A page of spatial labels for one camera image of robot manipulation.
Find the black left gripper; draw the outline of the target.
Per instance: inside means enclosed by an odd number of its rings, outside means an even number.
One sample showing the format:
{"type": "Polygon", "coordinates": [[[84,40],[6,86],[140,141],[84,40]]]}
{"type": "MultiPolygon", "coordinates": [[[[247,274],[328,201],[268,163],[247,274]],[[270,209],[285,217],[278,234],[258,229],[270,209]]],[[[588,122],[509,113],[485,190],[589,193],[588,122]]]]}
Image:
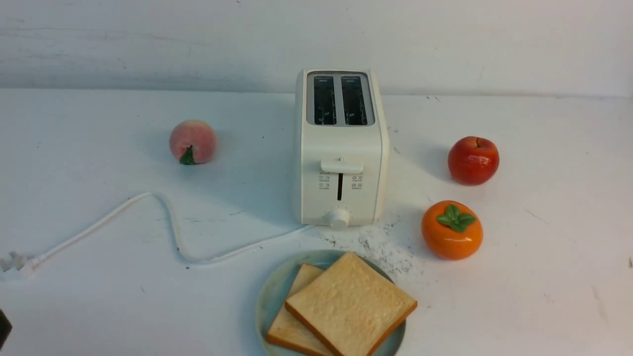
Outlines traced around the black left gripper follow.
{"type": "Polygon", "coordinates": [[[3,310],[0,310],[0,349],[4,347],[10,333],[13,330],[13,324],[8,320],[3,310]]]}

